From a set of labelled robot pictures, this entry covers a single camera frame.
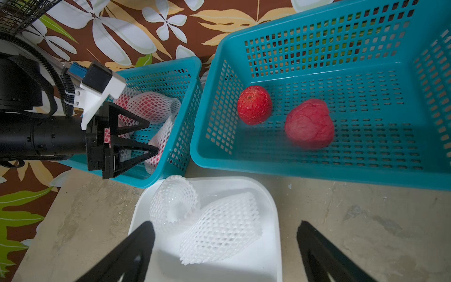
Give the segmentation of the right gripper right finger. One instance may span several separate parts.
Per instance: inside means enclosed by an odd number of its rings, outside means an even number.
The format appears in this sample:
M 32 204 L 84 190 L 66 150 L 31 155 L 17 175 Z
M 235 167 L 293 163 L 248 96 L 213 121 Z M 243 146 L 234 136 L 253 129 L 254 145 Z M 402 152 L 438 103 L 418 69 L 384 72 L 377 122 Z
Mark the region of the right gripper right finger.
M 298 227 L 297 242 L 309 282 L 375 280 L 307 221 Z

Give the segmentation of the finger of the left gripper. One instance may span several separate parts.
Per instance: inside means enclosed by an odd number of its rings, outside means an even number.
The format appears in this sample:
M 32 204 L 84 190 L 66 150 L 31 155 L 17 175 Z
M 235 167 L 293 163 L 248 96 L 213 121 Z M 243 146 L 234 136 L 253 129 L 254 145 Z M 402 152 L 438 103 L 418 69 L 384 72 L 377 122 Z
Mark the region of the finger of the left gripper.
M 126 118 L 130 122 L 130 125 L 120 126 L 120 116 Z M 110 130 L 110 134 L 112 136 L 119 136 L 142 129 L 147 129 L 150 122 L 112 102 L 105 102 L 102 105 L 102 125 L 104 128 L 108 128 Z
M 111 136 L 103 147 L 103 179 L 118 177 L 159 153 L 155 146 L 119 136 Z

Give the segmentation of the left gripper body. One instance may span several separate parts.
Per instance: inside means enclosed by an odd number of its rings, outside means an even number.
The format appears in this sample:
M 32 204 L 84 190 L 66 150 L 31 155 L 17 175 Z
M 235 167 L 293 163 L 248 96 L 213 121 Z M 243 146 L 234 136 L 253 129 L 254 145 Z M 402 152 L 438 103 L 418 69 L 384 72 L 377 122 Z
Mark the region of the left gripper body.
M 105 129 L 109 127 L 109 118 L 94 116 L 86 127 L 86 155 L 89 171 L 102 171 L 103 179 L 113 177 L 110 146 L 105 144 Z

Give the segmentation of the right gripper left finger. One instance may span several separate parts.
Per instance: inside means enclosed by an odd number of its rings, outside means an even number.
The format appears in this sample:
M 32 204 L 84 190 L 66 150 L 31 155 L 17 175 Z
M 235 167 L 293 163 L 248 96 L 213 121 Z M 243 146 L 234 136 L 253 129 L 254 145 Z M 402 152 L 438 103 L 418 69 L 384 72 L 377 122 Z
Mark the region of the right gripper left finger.
M 153 224 L 146 221 L 98 264 L 78 278 L 78 281 L 143 282 L 146 278 L 154 244 Z

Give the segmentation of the white foam net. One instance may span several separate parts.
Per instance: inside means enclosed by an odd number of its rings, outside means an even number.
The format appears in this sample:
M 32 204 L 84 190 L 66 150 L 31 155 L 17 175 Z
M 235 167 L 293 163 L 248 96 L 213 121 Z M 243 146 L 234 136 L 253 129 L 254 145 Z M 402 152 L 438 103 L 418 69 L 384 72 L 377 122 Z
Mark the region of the white foam net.
M 180 245 L 183 265 L 233 257 L 263 234 L 257 201 L 251 192 L 223 197 L 201 210 Z
M 185 177 L 165 179 L 151 200 L 149 220 L 159 236 L 179 235 L 194 225 L 200 211 L 200 196 Z

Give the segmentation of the red apple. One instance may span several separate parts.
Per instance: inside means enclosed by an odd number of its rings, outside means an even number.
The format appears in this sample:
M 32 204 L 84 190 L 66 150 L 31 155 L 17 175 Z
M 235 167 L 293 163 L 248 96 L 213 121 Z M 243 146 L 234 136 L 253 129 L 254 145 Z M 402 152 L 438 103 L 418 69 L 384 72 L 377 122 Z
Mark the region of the red apple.
M 320 99 L 309 99 L 294 108 L 286 118 L 284 130 L 288 139 L 304 150 L 328 147 L 335 134 L 330 111 Z
M 237 102 L 239 118 L 247 125 L 265 122 L 272 113 L 272 100 L 261 86 L 249 86 L 242 91 Z

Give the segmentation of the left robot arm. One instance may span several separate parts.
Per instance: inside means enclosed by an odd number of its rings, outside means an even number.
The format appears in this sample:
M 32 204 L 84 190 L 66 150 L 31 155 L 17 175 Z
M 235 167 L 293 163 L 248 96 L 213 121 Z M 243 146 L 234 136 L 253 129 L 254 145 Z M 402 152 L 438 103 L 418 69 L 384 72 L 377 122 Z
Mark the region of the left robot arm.
M 112 179 L 158 154 L 155 146 L 125 138 L 150 123 L 107 101 L 122 94 L 123 77 L 92 62 L 75 88 L 23 40 L 7 33 L 1 39 L 32 55 L 1 55 L 1 166 L 85 153 L 88 170 Z

